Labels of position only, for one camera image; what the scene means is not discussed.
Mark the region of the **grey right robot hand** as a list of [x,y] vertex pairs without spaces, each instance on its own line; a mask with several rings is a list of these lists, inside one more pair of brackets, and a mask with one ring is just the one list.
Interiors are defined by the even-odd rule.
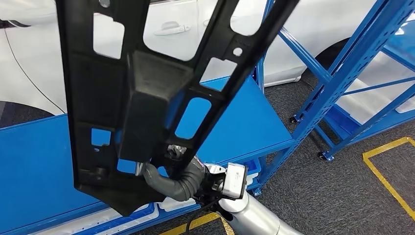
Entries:
[[[185,151],[185,147],[170,145],[164,157],[168,160],[180,160]],[[147,185],[166,197],[176,201],[186,201],[190,198],[186,194],[181,180],[173,180],[160,175],[157,168],[150,163],[136,163],[135,175],[144,176]]]

